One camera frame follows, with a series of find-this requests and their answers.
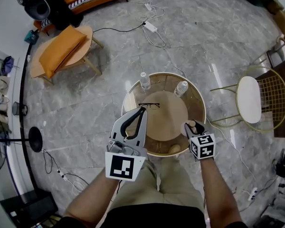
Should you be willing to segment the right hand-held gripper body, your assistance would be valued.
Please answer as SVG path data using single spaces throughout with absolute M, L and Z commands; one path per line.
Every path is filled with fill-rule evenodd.
M 213 133 L 189 139 L 190 152 L 197 160 L 214 158 L 216 150 L 216 141 Z

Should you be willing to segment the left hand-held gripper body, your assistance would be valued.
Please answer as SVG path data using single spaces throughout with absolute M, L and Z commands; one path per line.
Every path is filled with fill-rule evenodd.
M 128 146 L 110 139 L 105 152 L 105 176 L 107 178 L 135 181 L 144 161 L 147 150 L 139 146 Z

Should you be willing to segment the small wooden ball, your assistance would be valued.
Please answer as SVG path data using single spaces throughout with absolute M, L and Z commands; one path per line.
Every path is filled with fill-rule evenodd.
M 175 154 L 175 153 L 179 153 L 181 151 L 181 147 L 178 144 L 174 144 L 170 150 L 169 150 L 169 154 Z
M 181 127 L 180 127 L 180 132 L 183 136 L 187 136 L 186 135 L 186 131 L 185 131 L 185 124 L 188 124 L 191 128 L 191 130 L 196 133 L 196 122 L 194 120 L 187 120 L 185 122 L 182 123 Z

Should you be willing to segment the person's left forearm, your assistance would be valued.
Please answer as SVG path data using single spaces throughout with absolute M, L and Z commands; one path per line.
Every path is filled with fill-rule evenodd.
M 87 228 L 95 228 L 104 216 L 119 180 L 107 178 L 105 170 L 67 207 L 64 216 L 79 220 Z

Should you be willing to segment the person's right forearm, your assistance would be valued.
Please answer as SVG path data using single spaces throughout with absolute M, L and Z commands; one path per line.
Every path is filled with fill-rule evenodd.
M 236 200 L 212 158 L 200 161 L 211 228 L 242 222 Z

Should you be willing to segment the round glass side table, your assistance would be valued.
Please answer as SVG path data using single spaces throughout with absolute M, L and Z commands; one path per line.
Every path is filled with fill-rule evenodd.
M 121 114 L 139 107 L 140 103 L 159 103 L 160 108 L 147 108 L 147 130 L 145 148 L 149 155 L 169 157 L 188 150 L 189 141 L 181 134 L 181 125 L 187 120 L 206 122 L 206 107 L 198 88 L 188 79 L 167 72 L 149 75 L 151 88 L 144 91 L 136 82 L 126 94 Z M 181 81 L 188 82 L 188 90 L 177 97 L 174 90 Z M 170 148 L 178 144 L 181 151 L 169 154 Z

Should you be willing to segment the black-rimmed eyeglasses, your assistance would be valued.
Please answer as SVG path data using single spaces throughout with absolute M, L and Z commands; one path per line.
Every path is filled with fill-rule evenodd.
M 160 108 L 160 104 L 159 103 L 140 103 L 138 105 L 140 107 L 145 107 L 146 109 L 150 108 L 152 110 L 156 110 L 156 109 Z

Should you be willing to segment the clear plastic water bottle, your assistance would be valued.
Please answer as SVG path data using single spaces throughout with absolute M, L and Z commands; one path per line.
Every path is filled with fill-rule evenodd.
M 151 88 L 150 77 L 147 73 L 141 72 L 140 84 L 141 84 L 141 87 L 144 91 L 149 90 Z
M 175 90 L 174 90 L 174 94 L 177 97 L 182 97 L 184 95 L 184 93 L 188 90 L 188 82 L 187 81 L 181 81 L 177 84 Z

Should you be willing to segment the person's khaki trousers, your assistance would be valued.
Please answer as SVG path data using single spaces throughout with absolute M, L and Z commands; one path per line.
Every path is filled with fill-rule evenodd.
M 194 188 L 190 177 L 174 157 L 161 160 L 160 187 L 157 187 L 155 167 L 145 161 L 137 179 L 127 181 L 117 193 L 110 209 L 144 204 L 171 204 L 194 207 L 204 211 L 201 193 Z

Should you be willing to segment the person's black shirt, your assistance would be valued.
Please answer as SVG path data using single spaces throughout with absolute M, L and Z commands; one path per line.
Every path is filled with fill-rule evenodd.
M 104 228 L 206 228 L 204 212 L 171 204 L 144 204 L 107 209 Z M 79 220 L 65 217 L 54 228 L 87 228 Z

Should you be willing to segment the black standing fan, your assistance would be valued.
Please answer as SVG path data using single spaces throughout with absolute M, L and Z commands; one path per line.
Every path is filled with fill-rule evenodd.
M 7 146 L 10 143 L 20 144 L 21 142 L 29 142 L 29 147 L 34 152 L 40 152 L 43 147 L 43 139 L 40 130 L 37 127 L 31 127 L 28 133 L 28 138 L 10 139 L 7 137 L 7 132 L 3 131 L 4 137 L 0 137 L 0 170 L 3 167 L 7 158 Z

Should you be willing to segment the oval wooden low table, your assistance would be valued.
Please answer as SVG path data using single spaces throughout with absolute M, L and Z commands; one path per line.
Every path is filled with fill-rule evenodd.
M 83 34 L 87 35 L 87 39 L 84 42 L 84 44 L 74 53 L 74 55 L 66 62 L 64 66 L 58 69 L 59 71 L 66 70 L 71 67 L 79 66 L 79 65 L 88 65 L 91 69 L 95 71 L 97 75 L 101 75 L 102 72 L 100 69 L 95 66 L 89 59 L 88 54 L 90 53 L 92 42 L 95 42 L 97 45 L 99 45 L 101 48 L 104 46 L 93 36 L 93 30 L 89 26 L 80 26 L 76 28 L 76 30 L 80 31 Z M 46 42 L 44 42 L 41 46 L 38 47 L 36 50 L 34 56 L 30 60 L 31 67 L 30 67 L 30 76 L 32 78 L 41 78 L 44 81 L 53 84 L 50 79 L 47 78 L 45 71 L 42 67 L 42 65 L 39 62 L 39 58 L 41 54 L 45 51 L 45 49 L 50 45 L 50 43 L 55 38 L 52 38 Z

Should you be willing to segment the orange cushion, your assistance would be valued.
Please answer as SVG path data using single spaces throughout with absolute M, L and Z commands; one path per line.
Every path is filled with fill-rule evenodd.
M 86 34 L 72 26 L 68 26 L 54 38 L 39 58 L 39 62 L 49 79 L 76 52 L 86 38 Z

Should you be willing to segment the black monitor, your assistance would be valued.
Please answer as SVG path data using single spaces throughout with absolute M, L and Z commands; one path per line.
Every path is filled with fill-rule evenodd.
M 17 228 L 31 228 L 58 211 L 51 192 L 41 189 L 1 200 L 0 204 Z

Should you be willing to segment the large white power strip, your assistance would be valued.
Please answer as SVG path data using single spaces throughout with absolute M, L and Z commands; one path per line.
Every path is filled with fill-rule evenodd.
M 150 32 L 152 32 L 152 33 L 155 33 L 155 32 L 157 32 L 157 28 L 154 26 L 154 25 L 152 25 L 150 22 L 148 22 L 148 21 L 145 21 L 144 23 L 143 23 L 143 26 L 146 28 L 146 29 L 148 29 Z

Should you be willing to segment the gold metal tube chair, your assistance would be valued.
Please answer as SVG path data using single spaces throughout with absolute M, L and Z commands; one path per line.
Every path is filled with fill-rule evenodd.
M 273 46 L 266 49 L 256 59 L 252 60 L 250 65 L 263 65 L 266 63 L 266 61 L 268 61 L 272 68 L 285 61 L 285 35 L 279 36 Z

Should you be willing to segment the beige bag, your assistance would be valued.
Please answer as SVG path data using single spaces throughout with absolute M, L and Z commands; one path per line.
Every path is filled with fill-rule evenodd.
M 7 76 L 0 76 L 0 93 L 7 95 L 10 85 L 10 78 Z

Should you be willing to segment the purple bag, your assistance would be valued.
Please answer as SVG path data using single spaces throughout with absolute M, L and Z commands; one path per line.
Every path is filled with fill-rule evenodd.
M 0 75 L 6 76 L 7 74 L 11 72 L 13 67 L 14 67 L 14 58 L 11 56 L 6 57 L 3 60 L 3 64 L 0 70 Z

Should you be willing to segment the small cardboard box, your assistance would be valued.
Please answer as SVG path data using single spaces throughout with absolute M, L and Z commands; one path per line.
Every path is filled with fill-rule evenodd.
M 278 0 L 270 0 L 266 5 L 267 10 L 275 15 L 279 11 L 284 10 L 284 6 Z

